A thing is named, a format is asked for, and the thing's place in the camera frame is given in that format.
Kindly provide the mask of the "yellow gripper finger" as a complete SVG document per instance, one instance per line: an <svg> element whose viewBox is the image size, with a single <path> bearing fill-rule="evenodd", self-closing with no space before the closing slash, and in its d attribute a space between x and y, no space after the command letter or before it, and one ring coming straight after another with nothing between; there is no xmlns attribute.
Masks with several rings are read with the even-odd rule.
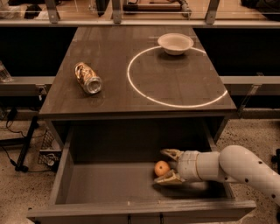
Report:
<svg viewBox="0 0 280 224"><path fill-rule="evenodd" d="M166 155L174 161L177 161L183 154L183 151L177 149L162 149L160 153Z"/></svg>
<svg viewBox="0 0 280 224"><path fill-rule="evenodd" d="M155 178L154 182L161 186L176 186L182 185L184 180L175 170L170 170L165 175Z"/></svg>

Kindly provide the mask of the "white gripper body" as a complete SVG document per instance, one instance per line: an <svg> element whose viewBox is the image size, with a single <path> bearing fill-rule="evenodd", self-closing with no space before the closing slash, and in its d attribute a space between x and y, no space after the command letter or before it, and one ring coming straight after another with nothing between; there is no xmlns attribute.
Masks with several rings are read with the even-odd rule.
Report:
<svg viewBox="0 0 280 224"><path fill-rule="evenodd" d="M177 172L182 181L200 181L200 177L197 172L197 157L199 154L200 153L196 150L187 150L178 158Z"/></svg>

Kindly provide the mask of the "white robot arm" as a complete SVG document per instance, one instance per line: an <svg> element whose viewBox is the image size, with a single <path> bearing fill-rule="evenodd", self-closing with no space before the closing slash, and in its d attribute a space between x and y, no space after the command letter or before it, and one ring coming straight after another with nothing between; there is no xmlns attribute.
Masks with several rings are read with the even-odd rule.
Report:
<svg viewBox="0 0 280 224"><path fill-rule="evenodd" d="M202 181L240 183L253 187L280 205L280 175L243 146L229 145L221 152L163 149L161 153L172 161L155 164L154 182L159 185Z"/></svg>

